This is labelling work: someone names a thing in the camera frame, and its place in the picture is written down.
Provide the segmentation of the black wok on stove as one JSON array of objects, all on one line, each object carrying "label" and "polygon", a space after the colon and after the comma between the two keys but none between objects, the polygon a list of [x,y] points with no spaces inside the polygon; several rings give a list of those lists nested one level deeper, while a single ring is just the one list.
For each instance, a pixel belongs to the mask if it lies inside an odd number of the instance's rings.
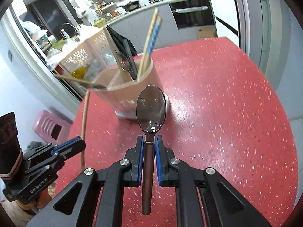
[{"label": "black wok on stove", "polygon": [[132,12],[141,7],[140,1],[128,2],[126,5],[119,6],[122,7],[126,12]]}]

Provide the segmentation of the white perforated basket rack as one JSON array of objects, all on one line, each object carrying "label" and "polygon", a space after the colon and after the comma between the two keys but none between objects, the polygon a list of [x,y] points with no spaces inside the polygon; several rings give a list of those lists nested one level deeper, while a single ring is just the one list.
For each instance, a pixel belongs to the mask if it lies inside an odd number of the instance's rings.
[{"label": "white perforated basket rack", "polygon": [[77,47],[52,56],[48,66],[51,70],[60,66],[69,74],[84,69],[84,79],[92,81],[102,70],[117,63],[113,54],[114,48],[107,27],[103,27]]}]

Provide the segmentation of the yellow patterned chopstick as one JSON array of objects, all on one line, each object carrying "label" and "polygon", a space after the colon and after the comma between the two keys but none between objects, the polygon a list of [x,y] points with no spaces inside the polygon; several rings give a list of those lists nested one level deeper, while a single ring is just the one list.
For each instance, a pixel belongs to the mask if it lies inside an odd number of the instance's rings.
[{"label": "yellow patterned chopstick", "polygon": [[151,19],[151,23],[150,23],[150,26],[149,26],[149,30],[148,30],[148,33],[147,33],[147,37],[146,37],[146,40],[145,40],[145,45],[144,45],[144,48],[143,48],[143,55],[140,59],[139,70],[138,70],[138,74],[137,74],[137,80],[139,80],[141,74],[143,73],[143,64],[144,64],[145,56],[147,55],[147,47],[148,47],[148,44],[151,40],[152,31],[154,29],[156,19],[158,17],[158,13],[159,13],[159,9],[156,8],[154,10],[154,13],[153,13],[153,16],[152,16],[152,19]]}]

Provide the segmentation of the blue patterned chopstick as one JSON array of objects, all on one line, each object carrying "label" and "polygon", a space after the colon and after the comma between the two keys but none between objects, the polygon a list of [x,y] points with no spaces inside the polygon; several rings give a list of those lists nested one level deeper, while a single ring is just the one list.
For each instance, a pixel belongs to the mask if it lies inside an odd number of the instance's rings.
[{"label": "blue patterned chopstick", "polygon": [[161,24],[162,24],[162,18],[158,17],[156,19],[156,22],[155,22],[155,25],[154,25],[154,28],[153,28],[153,31],[152,31],[152,34],[151,34],[151,39],[150,39],[149,44],[147,46],[147,51],[144,55],[143,65],[142,65],[142,73],[140,74],[140,77],[142,77],[143,74],[146,72],[146,70],[149,68],[149,65],[150,65],[150,62],[151,62],[151,54],[152,54],[152,51],[154,49],[154,45],[155,45],[156,39],[158,37],[159,30],[161,28]]}]

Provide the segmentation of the beige utensil holder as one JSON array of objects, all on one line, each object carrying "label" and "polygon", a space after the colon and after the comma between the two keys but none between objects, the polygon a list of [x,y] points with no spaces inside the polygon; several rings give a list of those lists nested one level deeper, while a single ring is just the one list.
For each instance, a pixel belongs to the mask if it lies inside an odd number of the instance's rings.
[{"label": "beige utensil holder", "polygon": [[101,70],[93,82],[106,87],[94,90],[94,93],[109,104],[120,119],[136,119],[137,99],[147,85],[155,85],[164,90],[153,61],[138,82],[126,82],[117,65]]}]

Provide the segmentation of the pink plastic stool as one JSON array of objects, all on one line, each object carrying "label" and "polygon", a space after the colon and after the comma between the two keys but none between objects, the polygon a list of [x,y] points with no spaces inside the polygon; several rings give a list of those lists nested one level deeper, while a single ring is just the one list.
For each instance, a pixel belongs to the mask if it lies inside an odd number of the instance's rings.
[{"label": "pink plastic stool", "polygon": [[71,124],[46,110],[38,113],[32,129],[45,142],[63,144],[68,140]]}]

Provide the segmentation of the built-in black oven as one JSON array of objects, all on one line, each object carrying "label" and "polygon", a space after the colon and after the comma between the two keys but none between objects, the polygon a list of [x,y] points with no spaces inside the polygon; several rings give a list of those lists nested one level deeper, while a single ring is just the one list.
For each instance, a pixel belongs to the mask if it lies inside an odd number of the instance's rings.
[{"label": "built-in black oven", "polygon": [[210,0],[185,0],[169,6],[178,29],[215,25]]}]

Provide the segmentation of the cardboard box on floor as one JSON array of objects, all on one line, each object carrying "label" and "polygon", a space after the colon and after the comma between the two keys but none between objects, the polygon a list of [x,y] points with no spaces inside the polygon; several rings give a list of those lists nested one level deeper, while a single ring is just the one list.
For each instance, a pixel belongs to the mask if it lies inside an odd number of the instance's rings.
[{"label": "cardboard box on floor", "polygon": [[217,37],[216,30],[213,28],[202,28],[198,30],[199,39],[213,38]]}]

